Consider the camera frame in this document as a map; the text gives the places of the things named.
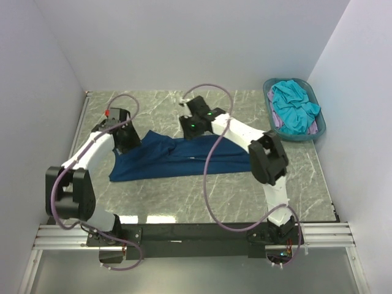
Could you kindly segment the dark blue printed t-shirt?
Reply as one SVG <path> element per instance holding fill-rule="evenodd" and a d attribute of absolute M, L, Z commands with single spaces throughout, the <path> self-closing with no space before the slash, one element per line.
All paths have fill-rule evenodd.
<path fill-rule="evenodd" d="M 217 135 L 202 135 L 192 140 L 171 138 L 148 131 L 141 146 L 126 154 L 115 154 L 109 175 L 111 182 L 202 175 L 205 161 Z M 248 153 L 223 138 L 214 150 L 208 174 L 241 173 L 251 170 Z"/>

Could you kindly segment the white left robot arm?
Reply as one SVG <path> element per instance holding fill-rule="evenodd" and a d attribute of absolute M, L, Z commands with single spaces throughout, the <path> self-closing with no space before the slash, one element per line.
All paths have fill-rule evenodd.
<path fill-rule="evenodd" d="M 100 231 L 108 246 L 125 237 L 119 216 L 96 204 L 91 173 L 111 151 L 125 154 L 141 145 L 130 112 L 109 108 L 105 119 L 96 125 L 84 145 L 59 167 L 45 174 L 45 210 L 56 220 L 74 219 L 79 224 Z"/>

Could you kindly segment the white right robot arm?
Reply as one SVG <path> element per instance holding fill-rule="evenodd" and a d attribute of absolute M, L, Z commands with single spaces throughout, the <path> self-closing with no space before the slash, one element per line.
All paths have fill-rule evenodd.
<path fill-rule="evenodd" d="M 263 236 L 273 244 L 285 243 L 290 238 L 297 218 L 288 207 L 288 157 L 277 135 L 273 131 L 250 127 L 221 108 L 210 108 L 202 96 L 191 100 L 181 99 L 179 105 L 186 110 L 179 117 L 185 139 L 191 140 L 205 132 L 218 136 L 207 155 L 203 178 L 207 178 L 209 162 L 223 139 L 245 150 L 249 155 L 251 173 L 262 184 L 266 197 L 268 212 L 262 218 L 267 221 Z"/>

